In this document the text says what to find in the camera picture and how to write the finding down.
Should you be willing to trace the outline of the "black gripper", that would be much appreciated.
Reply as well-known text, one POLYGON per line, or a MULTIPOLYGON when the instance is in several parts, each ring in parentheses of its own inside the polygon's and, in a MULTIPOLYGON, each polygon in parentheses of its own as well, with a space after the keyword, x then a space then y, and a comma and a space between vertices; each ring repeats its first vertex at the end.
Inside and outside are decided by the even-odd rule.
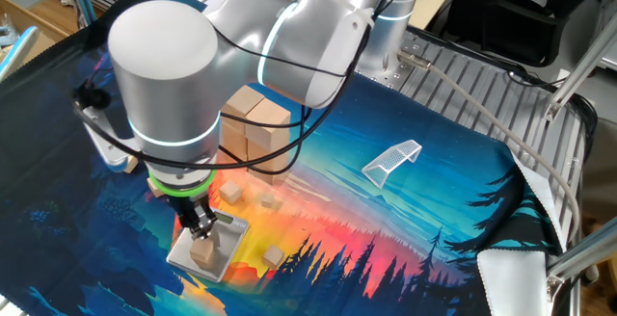
POLYGON ((181 225, 187 228, 193 237, 205 240, 212 235, 218 218, 209 205, 209 196, 197 198, 168 196, 168 203, 176 212, 181 225))

